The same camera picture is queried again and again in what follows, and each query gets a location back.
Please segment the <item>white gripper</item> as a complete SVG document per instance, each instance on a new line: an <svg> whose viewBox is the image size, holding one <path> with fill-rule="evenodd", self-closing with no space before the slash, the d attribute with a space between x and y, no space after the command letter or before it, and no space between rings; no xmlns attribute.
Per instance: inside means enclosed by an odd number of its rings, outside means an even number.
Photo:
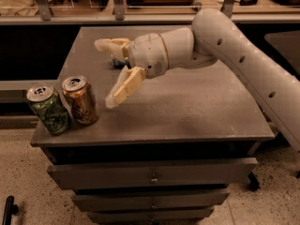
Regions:
<svg viewBox="0 0 300 225"><path fill-rule="evenodd" d="M108 53L116 59L128 57L134 68L124 67L105 98L108 109L122 104L135 93L147 79L164 75L168 69L168 56L162 37L151 33L136 37L132 42L128 38L101 38L94 42L99 52Z"/></svg>

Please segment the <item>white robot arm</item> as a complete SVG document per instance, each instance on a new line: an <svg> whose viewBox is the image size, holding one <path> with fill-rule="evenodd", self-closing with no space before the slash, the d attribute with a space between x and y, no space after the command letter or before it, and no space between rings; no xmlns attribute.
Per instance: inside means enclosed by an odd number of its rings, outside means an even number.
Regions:
<svg viewBox="0 0 300 225"><path fill-rule="evenodd" d="M204 68L224 63L246 87L278 130L300 150L300 82L252 44L223 12L206 8L190 27L149 33L132 40L101 38L98 51L129 62L106 96L112 109L140 89L146 79L174 68Z"/></svg>

